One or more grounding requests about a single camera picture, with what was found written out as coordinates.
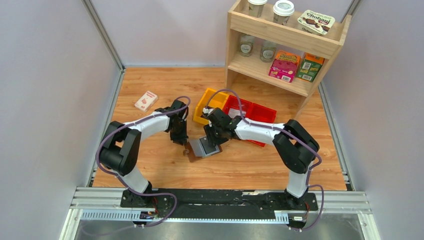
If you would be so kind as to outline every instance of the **black mounting plate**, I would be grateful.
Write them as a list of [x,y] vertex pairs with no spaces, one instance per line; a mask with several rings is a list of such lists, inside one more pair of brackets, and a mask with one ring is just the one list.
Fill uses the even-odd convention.
[[[177,207],[172,218],[189,219],[275,219],[275,210],[306,211],[306,205],[290,208],[285,201],[284,192],[253,193],[254,190],[222,189],[153,189],[155,193],[173,193],[177,197]],[[159,217],[164,217],[174,206],[175,200],[170,196],[156,197],[156,209]],[[314,193],[307,193],[305,202],[310,211],[317,211],[317,199]],[[122,208],[152,208],[140,196],[125,190],[122,194]]]

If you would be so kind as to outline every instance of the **label on jar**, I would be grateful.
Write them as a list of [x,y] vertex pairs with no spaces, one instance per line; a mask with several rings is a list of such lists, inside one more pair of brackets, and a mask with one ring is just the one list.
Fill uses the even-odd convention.
[[263,48],[263,52],[262,52],[262,56],[265,59],[271,59],[274,58],[274,55],[276,53],[276,49],[273,47],[264,47]]
[[252,51],[253,43],[244,41],[240,44],[240,50],[244,54],[248,54]]

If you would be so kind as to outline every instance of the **small box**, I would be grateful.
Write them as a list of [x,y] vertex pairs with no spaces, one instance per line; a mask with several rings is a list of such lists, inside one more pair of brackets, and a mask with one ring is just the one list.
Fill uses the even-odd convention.
[[140,99],[134,104],[134,106],[143,112],[147,112],[153,104],[158,100],[158,95],[151,91],[147,91]]
[[297,70],[296,77],[308,82],[312,82],[324,64],[324,58],[306,53],[303,61]]
[[300,60],[299,55],[278,51],[268,75],[291,83],[295,78]]

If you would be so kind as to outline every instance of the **green box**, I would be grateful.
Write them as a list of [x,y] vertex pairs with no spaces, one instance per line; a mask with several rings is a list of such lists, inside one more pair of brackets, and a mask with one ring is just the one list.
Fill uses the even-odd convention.
[[324,58],[315,56],[310,53],[305,53],[299,69],[297,70],[296,77],[302,80],[312,82],[324,64]]

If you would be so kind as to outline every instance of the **metal corner post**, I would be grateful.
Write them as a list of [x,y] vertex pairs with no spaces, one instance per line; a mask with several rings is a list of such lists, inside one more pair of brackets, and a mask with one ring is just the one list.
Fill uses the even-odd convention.
[[352,2],[349,5],[349,8],[347,9],[346,13],[343,16],[343,19],[345,19],[346,15],[352,15],[352,17],[355,15],[356,11],[358,10],[359,6],[361,5],[362,0],[352,0]]
[[121,70],[121,72],[124,71],[125,66],[121,61],[121,58],[118,55],[117,50],[115,49],[114,45],[112,44],[112,41],[106,32],[105,27],[102,24],[102,21],[100,20],[99,15],[97,14],[96,8],[93,5],[93,2],[91,0],[81,0],[84,4],[85,8],[87,9],[88,14],[90,15],[95,27],[98,30],[98,33],[100,34],[101,38],[104,41],[104,44],[106,44],[107,49],[109,50],[110,54],[112,55],[113,60],[115,61],[117,67]]
[[62,232],[60,233],[60,240],[75,239],[82,214],[82,209],[69,209],[63,224]]
[[346,186],[349,188],[350,186],[350,190],[355,190],[355,185],[354,183],[351,181],[352,179],[349,176],[349,171],[348,171],[348,163],[346,161],[345,155],[344,155],[344,150],[343,150],[343,145],[340,142],[340,138],[339,138],[339,132],[337,129],[337,125],[335,123],[334,117],[333,117],[333,111],[331,108],[331,105],[327,99],[327,91],[326,91],[326,87],[323,84],[323,82],[321,82],[321,84],[319,84],[318,86],[318,90],[319,90],[319,95],[321,96],[321,101],[322,101],[322,107],[324,109],[325,112],[325,116],[327,117],[327,122],[328,122],[328,126],[330,128],[330,132],[332,135],[332,139],[334,142],[334,147],[337,153],[337,157],[338,160],[340,162],[340,167],[341,167],[341,171],[343,173],[343,177],[344,177],[344,182],[346,184]]
[[[101,137],[103,136],[103,134],[106,132],[106,129],[108,128],[109,123],[111,122],[112,119],[112,115],[114,114],[114,109],[115,109],[115,105],[117,104],[117,100],[118,100],[118,95],[121,89],[121,85],[122,82],[124,80],[124,75],[125,75],[125,69],[123,69],[119,75],[119,79],[116,83],[116,88],[114,88],[114,95],[112,100],[109,103],[109,112],[107,114],[107,118],[106,121],[104,123],[104,127],[103,127],[103,131],[101,133],[101,136],[99,137],[98,141],[97,141],[97,145],[100,145],[100,142],[102,141]],[[89,159],[89,161],[93,161],[93,166],[90,172],[90,178],[88,179],[88,183],[87,183],[87,187],[92,187],[93,186],[93,182],[94,182],[94,178],[96,176],[96,172],[97,172],[97,164],[95,161],[95,155],[92,156],[92,158]]]
[[380,240],[380,234],[372,214],[358,214],[360,227],[365,240]]

